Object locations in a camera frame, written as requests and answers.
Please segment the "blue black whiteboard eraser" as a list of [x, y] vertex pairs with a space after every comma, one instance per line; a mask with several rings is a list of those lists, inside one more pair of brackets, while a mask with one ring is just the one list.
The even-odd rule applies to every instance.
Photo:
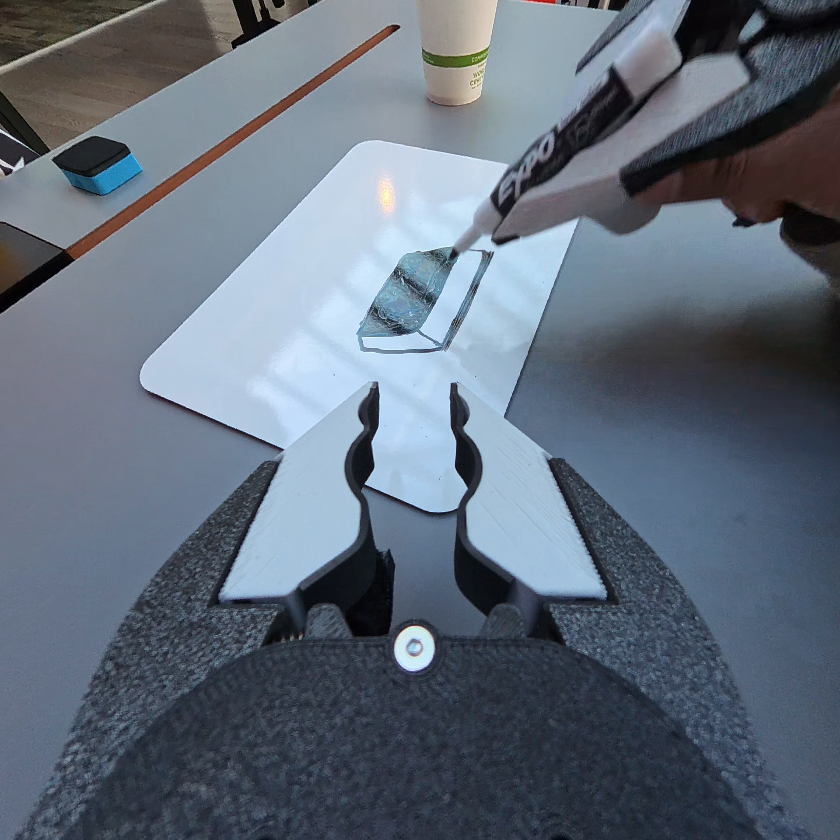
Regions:
[[123, 142], [92, 135], [52, 160], [68, 182], [88, 193], [107, 195], [142, 172]]

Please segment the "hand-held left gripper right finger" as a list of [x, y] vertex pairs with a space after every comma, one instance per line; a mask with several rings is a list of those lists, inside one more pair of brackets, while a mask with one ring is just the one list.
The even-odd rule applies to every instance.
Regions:
[[529, 633], [543, 606], [606, 603], [608, 586], [559, 481], [559, 463], [463, 385], [450, 388], [457, 510], [455, 579], [485, 615], [516, 606]]

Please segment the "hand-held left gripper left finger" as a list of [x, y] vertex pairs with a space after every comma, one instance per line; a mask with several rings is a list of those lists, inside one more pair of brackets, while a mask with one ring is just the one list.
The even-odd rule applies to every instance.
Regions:
[[346, 611], [375, 577], [377, 551], [362, 487], [374, 469], [380, 394], [366, 383], [281, 455], [221, 585], [221, 603], [277, 603], [294, 629], [308, 609]]

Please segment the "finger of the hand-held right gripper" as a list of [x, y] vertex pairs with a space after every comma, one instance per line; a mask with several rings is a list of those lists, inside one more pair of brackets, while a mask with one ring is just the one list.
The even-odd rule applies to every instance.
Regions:
[[[603, 67], [606, 58], [616, 57], [637, 33], [651, 21], [659, 21], [674, 34], [686, 14], [690, 1], [631, 1], [612, 20], [586, 51], [576, 67], [576, 74], [588, 73], [587, 67]], [[605, 53], [606, 58], [599, 58]]]
[[608, 138], [578, 153], [555, 177], [534, 187], [492, 235], [500, 245], [587, 217], [617, 235], [647, 225], [659, 207], [631, 198], [621, 169], [733, 95], [749, 80], [738, 55], [693, 59], [656, 90], [645, 105]]

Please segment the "black dry erase marker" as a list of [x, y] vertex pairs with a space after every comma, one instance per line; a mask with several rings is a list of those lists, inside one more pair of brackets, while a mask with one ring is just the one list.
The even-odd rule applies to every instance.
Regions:
[[511, 211], [522, 205], [525, 194], [555, 177], [579, 152], [605, 137], [675, 73], [681, 62], [671, 25], [660, 16], [650, 17], [568, 113], [507, 169], [450, 255], [456, 257], [482, 236], [494, 235]]

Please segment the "small white whiteboard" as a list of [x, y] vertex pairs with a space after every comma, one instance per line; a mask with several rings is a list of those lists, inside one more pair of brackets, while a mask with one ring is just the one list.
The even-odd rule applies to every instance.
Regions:
[[285, 448], [376, 381], [369, 485], [457, 508], [450, 384], [504, 414], [576, 227], [446, 259], [505, 169], [357, 144], [152, 354], [141, 384]]

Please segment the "person's right forearm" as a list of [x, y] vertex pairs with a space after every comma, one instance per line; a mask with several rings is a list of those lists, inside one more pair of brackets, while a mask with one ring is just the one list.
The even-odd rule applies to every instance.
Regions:
[[839, 222], [794, 204], [785, 207], [780, 237], [787, 247], [826, 278], [839, 296]]

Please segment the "white paper cup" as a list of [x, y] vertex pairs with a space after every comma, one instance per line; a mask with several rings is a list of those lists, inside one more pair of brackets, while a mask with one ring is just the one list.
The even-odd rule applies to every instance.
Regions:
[[444, 106], [477, 100], [497, 1], [416, 2], [427, 98]]

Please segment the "person's right hand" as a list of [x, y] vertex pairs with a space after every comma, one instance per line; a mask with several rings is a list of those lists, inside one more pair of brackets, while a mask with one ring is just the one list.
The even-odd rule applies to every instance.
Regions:
[[796, 204], [839, 217], [839, 90], [809, 119], [733, 156], [688, 165], [641, 193], [664, 205], [718, 198], [738, 217], [768, 223]]

